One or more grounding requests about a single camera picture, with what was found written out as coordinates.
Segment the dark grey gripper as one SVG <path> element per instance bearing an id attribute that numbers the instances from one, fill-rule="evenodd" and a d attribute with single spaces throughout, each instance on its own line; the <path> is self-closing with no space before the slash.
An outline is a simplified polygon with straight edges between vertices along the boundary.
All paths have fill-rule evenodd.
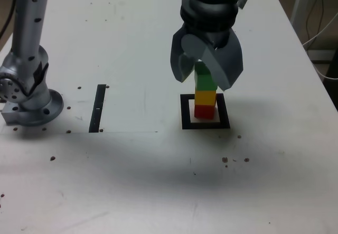
<path id="1" fill-rule="evenodd" d="M 230 89 L 243 71 L 241 45 L 232 28 L 207 32 L 192 26 L 181 27 L 173 35 L 170 55 L 171 69 L 177 81 L 187 79 L 195 60 L 205 64 L 222 91 Z"/>

